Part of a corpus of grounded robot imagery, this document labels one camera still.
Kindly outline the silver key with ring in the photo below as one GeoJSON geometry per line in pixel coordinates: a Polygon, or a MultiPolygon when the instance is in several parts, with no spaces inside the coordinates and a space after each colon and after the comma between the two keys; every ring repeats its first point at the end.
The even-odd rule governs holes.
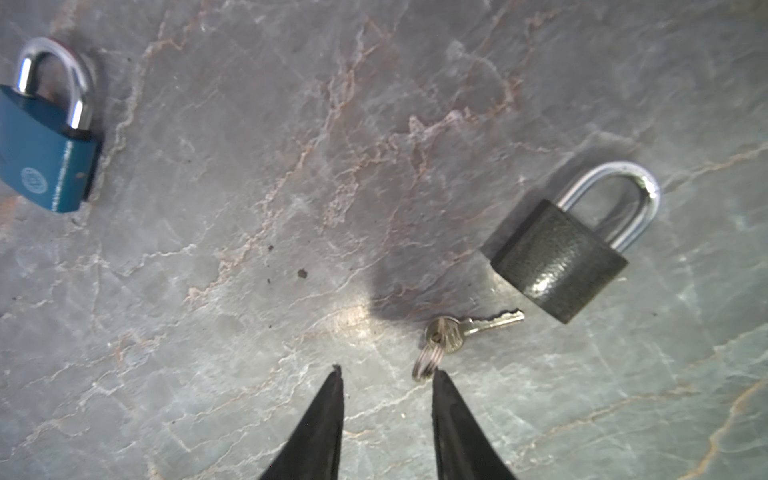
{"type": "Polygon", "coordinates": [[[459,351],[472,335],[508,327],[525,320],[525,313],[516,309],[504,311],[489,318],[463,318],[439,316],[425,328],[424,345],[414,362],[411,377],[416,382],[430,378],[445,355],[459,351]]]}

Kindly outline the dark padlock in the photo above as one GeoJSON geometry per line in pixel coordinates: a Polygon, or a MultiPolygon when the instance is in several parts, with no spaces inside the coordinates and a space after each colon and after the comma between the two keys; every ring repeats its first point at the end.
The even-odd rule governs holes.
{"type": "Polygon", "coordinates": [[[656,178],[631,161],[602,163],[576,178],[556,201],[541,200],[492,258],[491,267],[551,317],[567,324],[628,265],[623,252],[654,220],[661,200],[656,178]],[[621,177],[639,191],[630,221],[609,239],[570,210],[598,182],[621,177]]]}

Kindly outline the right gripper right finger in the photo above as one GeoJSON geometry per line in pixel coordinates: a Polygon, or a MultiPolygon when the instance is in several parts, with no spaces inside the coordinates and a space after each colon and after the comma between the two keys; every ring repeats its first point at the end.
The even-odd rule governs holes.
{"type": "Polygon", "coordinates": [[[433,375],[432,418],[438,479],[516,480],[443,370],[433,375]]]}

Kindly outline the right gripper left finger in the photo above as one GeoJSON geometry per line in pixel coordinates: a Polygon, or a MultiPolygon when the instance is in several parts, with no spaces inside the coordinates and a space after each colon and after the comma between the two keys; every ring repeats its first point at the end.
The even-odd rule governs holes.
{"type": "Polygon", "coordinates": [[[344,422],[344,383],[334,365],[302,419],[261,479],[336,480],[344,422]]]}

